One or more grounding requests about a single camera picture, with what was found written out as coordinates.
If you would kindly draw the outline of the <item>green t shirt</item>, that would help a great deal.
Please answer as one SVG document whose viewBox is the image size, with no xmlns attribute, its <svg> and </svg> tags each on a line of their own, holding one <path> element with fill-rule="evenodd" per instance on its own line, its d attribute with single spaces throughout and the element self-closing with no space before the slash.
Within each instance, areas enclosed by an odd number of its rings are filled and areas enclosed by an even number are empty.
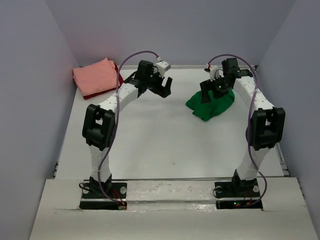
<svg viewBox="0 0 320 240">
<path fill-rule="evenodd" d="M 198 91 L 185 103 L 192 110 L 192 114 L 204 122 L 224 113 L 235 102 L 235 94 L 231 89 L 221 98 L 214 98 L 210 91 L 209 97 L 210 103 L 202 103 L 202 92 Z"/>
</svg>

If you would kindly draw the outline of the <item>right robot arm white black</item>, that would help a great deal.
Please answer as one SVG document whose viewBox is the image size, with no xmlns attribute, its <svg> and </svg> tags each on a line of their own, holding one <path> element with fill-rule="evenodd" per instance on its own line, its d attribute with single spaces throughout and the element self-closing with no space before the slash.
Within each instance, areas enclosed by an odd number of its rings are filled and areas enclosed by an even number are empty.
<svg viewBox="0 0 320 240">
<path fill-rule="evenodd" d="M 218 100 L 233 90 L 248 107 L 247 149 L 231 181 L 215 183 L 213 193 L 218 199 L 241 198 L 249 193 L 260 196 L 257 181 L 260 166 L 268 152 L 282 140 L 285 124 L 285 110 L 274 106 L 264 96 L 253 67 L 241 69 L 239 60 L 234 55 L 223 60 L 222 75 L 217 66 L 208 63 L 204 70 L 210 77 L 200 83 L 201 103 L 208 104 L 212 98 Z"/>
</svg>

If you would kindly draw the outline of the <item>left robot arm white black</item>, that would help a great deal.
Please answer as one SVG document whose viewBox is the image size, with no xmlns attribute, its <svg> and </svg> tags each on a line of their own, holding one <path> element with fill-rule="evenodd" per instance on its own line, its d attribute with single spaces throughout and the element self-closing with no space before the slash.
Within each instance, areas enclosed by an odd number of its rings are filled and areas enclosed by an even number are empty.
<svg viewBox="0 0 320 240">
<path fill-rule="evenodd" d="M 86 108 L 82 136 L 89 147 L 91 174 L 89 186 L 97 196 L 108 197 L 112 189 L 109 152 L 114 143 L 120 112 L 146 91 L 166 98 L 171 94 L 172 78 L 165 77 L 171 68 L 167 61 L 141 60 L 137 70 L 123 82 L 117 81 L 115 93 L 98 105 Z"/>
</svg>

